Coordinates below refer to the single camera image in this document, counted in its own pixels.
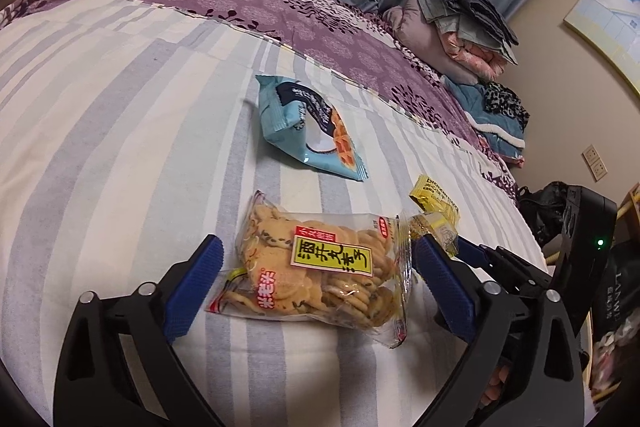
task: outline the snack package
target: snack package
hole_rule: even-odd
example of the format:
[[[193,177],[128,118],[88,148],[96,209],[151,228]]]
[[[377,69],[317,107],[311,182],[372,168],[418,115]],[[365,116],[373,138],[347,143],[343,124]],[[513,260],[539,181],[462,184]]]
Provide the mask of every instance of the snack package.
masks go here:
[[[388,347],[406,334],[411,284],[404,218],[290,214],[252,198],[228,274],[209,311],[356,328]]]
[[[414,240],[430,233],[449,257],[455,257],[458,254],[456,241],[458,232],[449,220],[439,212],[425,212],[412,217],[409,220],[409,233],[411,239]]]
[[[357,181],[367,169],[340,115],[320,94],[293,78],[257,74],[262,135],[302,163]]]
[[[460,219],[458,206],[451,201],[447,193],[425,174],[420,174],[409,197],[425,212],[439,212],[452,226],[456,227]]]

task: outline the silver bolt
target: silver bolt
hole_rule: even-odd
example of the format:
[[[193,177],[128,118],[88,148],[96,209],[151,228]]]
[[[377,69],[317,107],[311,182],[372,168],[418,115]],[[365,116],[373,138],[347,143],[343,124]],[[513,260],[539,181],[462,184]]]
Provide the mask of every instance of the silver bolt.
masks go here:
[[[81,296],[79,301],[82,302],[82,304],[89,304],[92,300],[94,300],[95,297],[95,293],[89,291],[89,292],[84,292]]]
[[[498,295],[498,293],[502,291],[500,285],[495,281],[487,281],[482,285],[482,287],[484,288],[484,291],[491,295]]]
[[[558,302],[560,300],[560,294],[556,290],[547,290],[546,298],[551,302]]]
[[[156,285],[152,282],[142,283],[138,288],[138,293],[145,296],[151,295],[154,291],[156,291]]]

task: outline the bed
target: bed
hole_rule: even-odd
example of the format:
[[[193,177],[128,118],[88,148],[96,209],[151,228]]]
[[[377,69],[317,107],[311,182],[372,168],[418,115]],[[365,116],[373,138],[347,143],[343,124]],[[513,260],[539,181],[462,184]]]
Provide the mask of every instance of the bed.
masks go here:
[[[461,235],[544,267],[504,163],[375,17],[333,0],[19,0],[0,24],[0,354],[50,423],[78,296],[159,280],[206,233],[233,266],[256,189],[292,212],[413,214],[427,173],[459,206]],[[268,145],[257,73],[322,92],[370,179]],[[393,350],[320,323],[204,311],[174,347],[226,425],[410,426],[463,349],[435,311],[416,282]]]

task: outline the electrical outlet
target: electrical outlet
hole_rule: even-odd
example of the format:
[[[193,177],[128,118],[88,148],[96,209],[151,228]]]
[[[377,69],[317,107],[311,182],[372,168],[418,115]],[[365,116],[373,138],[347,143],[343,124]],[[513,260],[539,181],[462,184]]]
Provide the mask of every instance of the electrical outlet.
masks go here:
[[[598,158],[598,160],[589,168],[591,169],[593,177],[596,181],[600,181],[607,173],[607,168],[604,166],[604,163],[602,163],[602,160],[600,158]]]
[[[596,148],[593,145],[588,146],[587,149],[582,152],[582,156],[589,166],[593,165],[600,159],[600,155],[598,155],[598,151],[596,151]]]

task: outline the blue wrapper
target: blue wrapper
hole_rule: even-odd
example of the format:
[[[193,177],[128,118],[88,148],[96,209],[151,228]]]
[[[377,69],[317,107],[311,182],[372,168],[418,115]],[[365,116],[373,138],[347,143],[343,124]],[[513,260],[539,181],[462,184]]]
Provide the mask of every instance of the blue wrapper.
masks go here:
[[[369,176],[340,115],[319,93],[293,78],[257,74],[262,135],[302,163],[363,181]]]

